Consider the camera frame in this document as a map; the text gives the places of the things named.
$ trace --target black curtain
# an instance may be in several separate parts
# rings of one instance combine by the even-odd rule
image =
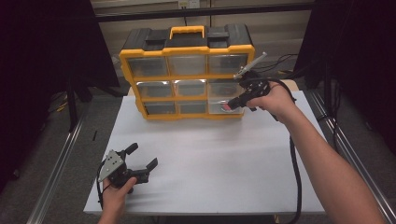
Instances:
[[[7,1],[0,6],[0,189],[39,135],[53,93],[70,77],[119,86],[89,0]]]
[[[334,57],[343,92],[396,154],[396,5],[356,1]]]

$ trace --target hand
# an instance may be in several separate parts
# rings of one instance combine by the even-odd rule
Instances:
[[[125,196],[137,179],[130,178],[121,189],[113,188],[106,178],[103,181],[103,212],[99,223],[118,223],[125,209]]]
[[[277,119],[284,123],[285,118],[290,115],[294,108],[297,108],[291,100],[285,88],[275,82],[270,82],[270,92],[266,96],[254,98],[247,102],[247,106],[252,108],[258,106],[262,110],[268,110]]]

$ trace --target metal rail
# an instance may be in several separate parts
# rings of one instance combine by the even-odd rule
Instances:
[[[248,14],[263,12],[282,12],[282,11],[302,11],[311,10],[315,7],[340,7],[344,3],[339,1],[329,2],[312,2],[312,3],[294,3],[294,4],[274,4],[261,5],[253,7],[203,7],[190,9],[175,9],[150,12],[136,13],[109,13],[97,14],[95,17],[73,17],[60,18],[57,21],[67,22],[109,22],[109,21],[138,21],[152,19],[182,18],[182,17],[199,17],[199,16],[216,16],[230,14]]]
[[[70,153],[78,138],[79,131],[81,130],[82,123],[87,116],[88,108],[88,105],[84,105],[81,117],[78,121],[76,128],[73,132],[67,135],[61,154],[59,155],[59,158],[52,169],[52,173],[49,176],[49,180],[47,181],[46,186],[44,187],[40,197],[38,198],[37,203],[35,204],[35,208],[29,216],[27,224],[40,224],[43,222],[44,216],[47,214],[47,210],[50,206],[50,201],[52,200],[59,180],[61,179],[64,166],[69,159]]]
[[[320,95],[315,92],[310,92],[312,99],[314,100],[315,105],[317,106],[318,110],[322,115],[326,115],[326,109],[324,107],[323,99]],[[327,118],[326,124],[329,129],[334,132],[334,118]],[[374,182],[370,174],[367,172],[366,168],[364,167],[363,163],[359,159],[358,155],[356,154],[355,150],[353,149],[352,145],[347,140],[346,136],[344,135],[343,131],[337,126],[336,131],[336,142],[340,146],[345,158],[348,162],[355,167],[355,169],[359,172],[363,180],[366,182],[368,187],[370,188],[371,192],[374,194],[375,199],[378,203],[379,209],[382,212],[384,218],[388,223],[396,223],[396,216],[395,212],[389,205],[388,200],[386,199],[384,193],[378,187],[378,185]]]

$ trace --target clear plastic drawer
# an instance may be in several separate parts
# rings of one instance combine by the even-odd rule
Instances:
[[[174,86],[176,96],[201,96],[205,95],[206,80],[175,80]]]
[[[242,93],[242,87],[239,86],[235,79],[220,78],[220,79],[209,79],[207,82],[208,93],[210,97],[228,97],[234,98]]]
[[[209,74],[235,74],[247,64],[247,54],[225,54],[208,56]]]
[[[145,102],[143,105],[145,106],[148,115],[176,113],[174,102]]]
[[[169,56],[169,69],[171,75],[203,75],[206,73],[206,56],[196,55],[177,55]]]
[[[137,82],[137,88],[141,97],[169,97],[172,96],[169,81]]]
[[[130,58],[128,64],[135,77],[168,76],[164,57]]]
[[[179,114],[204,114],[206,101],[179,101],[177,109]]]

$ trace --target cable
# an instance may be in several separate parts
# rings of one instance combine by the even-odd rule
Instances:
[[[267,72],[267,71],[270,71],[270,70],[276,68],[278,64],[285,62],[285,61],[286,61],[287,59],[289,59],[290,57],[292,57],[292,56],[297,56],[297,55],[298,55],[298,54],[285,54],[285,55],[280,56],[280,57],[277,59],[277,62],[274,63],[274,64],[266,65],[266,66],[263,66],[263,67],[255,67],[254,69],[255,69],[255,70],[258,70],[258,69],[265,69],[265,68],[268,68],[268,69],[266,69],[266,70],[264,70],[264,71],[257,71],[257,72],[260,72],[260,73],[264,73],[264,72]]]
[[[297,182],[297,211],[296,214],[294,215],[294,218],[288,222],[289,224],[291,223],[296,223],[297,220],[300,218],[301,215],[301,207],[303,204],[303,187],[301,183],[301,176],[300,176],[300,170],[298,168],[298,163],[297,163],[297,157],[296,157],[296,151],[295,151],[295,146],[293,139],[290,137],[290,155],[291,155],[291,162],[293,163],[293,170],[294,170],[294,175],[296,176],[296,182]]]
[[[100,190],[100,184],[99,184],[99,180],[98,179],[99,179],[100,171],[102,170],[102,167],[103,167],[104,164],[105,164],[105,161],[102,161],[100,163],[99,168],[98,168],[97,173],[96,173],[96,188],[98,190],[98,197],[99,197],[99,201],[98,202],[99,202],[100,206],[102,207],[102,209],[103,209],[103,192],[105,191],[105,189],[103,191]]]
[[[212,0],[209,1],[209,7],[212,7]],[[209,27],[212,27],[212,15],[209,16]]]
[[[184,25],[187,26],[187,19],[186,19],[186,17],[184,17]]]
[[[107,186],[103,189],[102,193],[105,192],[105,190],[108,189],[108,187],[111,187],[111,184],[107,185]]]

